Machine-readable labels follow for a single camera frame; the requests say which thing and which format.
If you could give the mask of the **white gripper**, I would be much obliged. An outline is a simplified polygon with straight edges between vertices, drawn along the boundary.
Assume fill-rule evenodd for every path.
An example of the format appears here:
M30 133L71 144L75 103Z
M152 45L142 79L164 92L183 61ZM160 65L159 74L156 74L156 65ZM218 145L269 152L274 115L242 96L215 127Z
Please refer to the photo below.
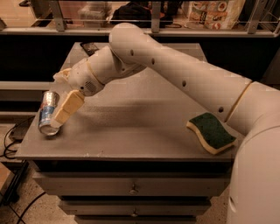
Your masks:
M70 91L54 110L51 118L51 126L54 128L61 127L77 112L84 104L85 96L96 95L104 89L104 85L95 77L88 59L81 60L72 68L60 70L53 79L57 83L69 83L72 89L77 89Z

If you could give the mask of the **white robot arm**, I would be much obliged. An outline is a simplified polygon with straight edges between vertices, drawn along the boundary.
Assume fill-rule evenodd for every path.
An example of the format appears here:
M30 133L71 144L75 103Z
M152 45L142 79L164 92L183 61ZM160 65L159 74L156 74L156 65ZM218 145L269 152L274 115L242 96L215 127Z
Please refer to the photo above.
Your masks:
M63 125L87 96L146 67L244 136L230 181L227 224L280 224L280 91L159 44L120 23L108 46L55 74L67 84L51 125Z

